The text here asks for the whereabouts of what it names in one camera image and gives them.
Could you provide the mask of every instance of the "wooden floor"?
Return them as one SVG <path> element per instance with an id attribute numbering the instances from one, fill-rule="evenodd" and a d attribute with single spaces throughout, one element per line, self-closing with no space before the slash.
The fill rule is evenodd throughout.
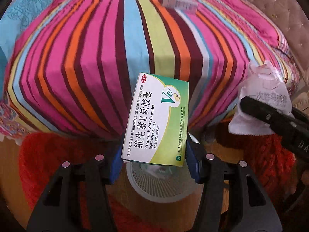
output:
<path id="1" fill-rule="evenodd" d="M 224 148 L 217 143 L 206 147 L 206 150 L 216 154 L 220 159 L 232 163 L 237 163 L 243 156 L 242 151 Z M 0 142 L 0 188 L 7 206 L 18 222 L 26 228 L 31 211 L 25 200 L 18 175 L 18 152 L 19 147 L 14 141 L 5 139 Z M 201 192 L 202 186 L 199 186 L 194 193 L 183 200 L 170 204 L 148 201 L 138 195 L 131 187 L 125 166 L 116 183 L 108 187 L 108 193 L 115 196 L 134 214 L 171 232 L 187 231 L 192 227 Z M 228 191 L 225 190 L 222 210 L 225 211 L 227 206 Z"/>

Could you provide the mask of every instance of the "upholstered headboard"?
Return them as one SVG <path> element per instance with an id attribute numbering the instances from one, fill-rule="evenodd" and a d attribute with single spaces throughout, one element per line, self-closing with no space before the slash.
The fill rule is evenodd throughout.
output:
<path id="1" fill-rule="evenodd" d="M 283 32 L 309 85 L 309 21 L 296 0 L 248 0 Z"/>

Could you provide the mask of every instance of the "metal screw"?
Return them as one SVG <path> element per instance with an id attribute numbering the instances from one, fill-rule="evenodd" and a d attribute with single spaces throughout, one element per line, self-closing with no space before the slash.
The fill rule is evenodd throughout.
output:
<path id="1" fill-rule="evenodd" d="M 103 160 L 104 159 L 104 155 L 103 154 L 98 154 L 96 157 L 95 157 L 95 160 Z"/>
<path id="2" fill-rule="evenodd" d="M 248 164 L 247 164 L 247 162 L 241 160 L 241 161 L 239 162 L 239 165 L 240 165 L 241 167 L 247 167 Z"/>
<path id="3" fill-rule="evenodd" d="M 62 167 L 64 167 L 64 168 L 67 168 L 69 166 L 70 166 L 70 162 L 68 162 L 68 161 L 65 161 L 65 162 L 62 163 Z"/>
<path id="4" fill-rule="evenodd" d="M 206 159 L 213 160 L 214 159 L 214 155 L 212 153 L 207 153 L 206 154 Z"/>

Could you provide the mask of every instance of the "striped bedsheet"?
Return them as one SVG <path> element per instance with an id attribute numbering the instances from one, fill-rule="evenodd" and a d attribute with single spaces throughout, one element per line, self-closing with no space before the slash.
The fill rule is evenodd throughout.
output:
<path id="1" fill-rule="evenodd" d="M 287 41 L 261 11 L 246 0 L 196 1 L 193 15 L 162 0 L 54 0 L 6 69 L 2 103 L 14 114 L 14 135 L 119 137 L 139 72 L 189 81 L 190 128 L 233 109 L 250 60 L 270 60 L 289 92 L 296 88 Z"/>

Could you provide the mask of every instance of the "vitamin e box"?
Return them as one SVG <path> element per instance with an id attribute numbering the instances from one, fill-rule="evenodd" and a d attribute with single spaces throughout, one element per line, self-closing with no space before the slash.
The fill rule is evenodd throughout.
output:
<path id="1" fill-rule="evenodd" d="M 182 166 L 187 140 L 189 83 L 140 73 L 133 96 L 122 158 Z"/>

